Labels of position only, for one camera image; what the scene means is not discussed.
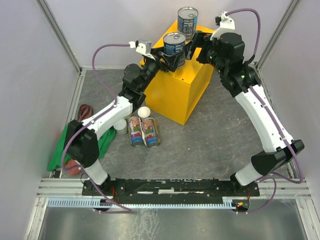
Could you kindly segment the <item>dark blue soup can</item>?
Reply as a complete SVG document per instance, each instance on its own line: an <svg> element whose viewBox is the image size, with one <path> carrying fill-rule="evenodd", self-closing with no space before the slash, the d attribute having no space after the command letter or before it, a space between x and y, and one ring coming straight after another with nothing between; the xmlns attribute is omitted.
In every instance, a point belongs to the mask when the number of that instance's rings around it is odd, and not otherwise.
<svg viewBox="0 0 320 240"><path fill-rule="evenodd" d="M170 32L163 37L164 53L166 55L173 55L182 52L178 61L178 68L181 68L186 63L186 54L184 47L186 45L186 36L180 32Z"/></svg>

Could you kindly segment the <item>blue chicken soup can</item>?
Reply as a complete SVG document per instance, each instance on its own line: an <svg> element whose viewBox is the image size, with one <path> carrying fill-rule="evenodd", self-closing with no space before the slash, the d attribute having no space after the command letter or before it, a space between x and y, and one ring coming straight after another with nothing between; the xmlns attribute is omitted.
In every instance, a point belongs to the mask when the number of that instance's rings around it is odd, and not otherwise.
<svg viewBox="0 0 320 240"><path fill-rule="evenodd" d="M177 31L184 34L187 41L190 41L197 28L199 12L196 8L185 6L177 12Z"/></svg>

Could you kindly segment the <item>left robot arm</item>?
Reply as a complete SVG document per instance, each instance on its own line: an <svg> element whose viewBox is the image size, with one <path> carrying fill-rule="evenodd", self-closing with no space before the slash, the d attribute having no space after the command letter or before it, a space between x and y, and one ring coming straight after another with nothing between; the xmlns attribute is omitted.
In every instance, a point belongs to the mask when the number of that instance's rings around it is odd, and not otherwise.
<svg viewBox="0 0 320 240"><path fill-rule="evenodd" d="M136 111L144 102L145 89L158 71L174 72L178 67L181 52L167 55L164 49L154 48L144 57L144 64L129 64L124 69L120 93L108 106L90 118L67 126L63 155L69 155L98 186L105 184L108 173L99 161L98 140L120 119Z"/></svg>

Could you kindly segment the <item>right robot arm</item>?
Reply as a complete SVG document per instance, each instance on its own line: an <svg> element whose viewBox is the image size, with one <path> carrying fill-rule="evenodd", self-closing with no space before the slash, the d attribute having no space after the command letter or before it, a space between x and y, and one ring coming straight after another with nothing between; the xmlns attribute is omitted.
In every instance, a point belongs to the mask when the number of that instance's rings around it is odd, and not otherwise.
<svg viewBox="0 0 320 240"><path fill-rule="evenodd" d="M216 37L197 31L186 45L186 58L191 59L197 48L200 49L197 62L218 71L220 82L244 109L262 143L262 152L253 155L248 165L234 173L233 181L247 186L267 176L277 176L279 167L297 162L305 145L302 140L293 139L276 116L259 76L250 67L253 58L244 59L245 43L241 35L227 32Z"/></svg>

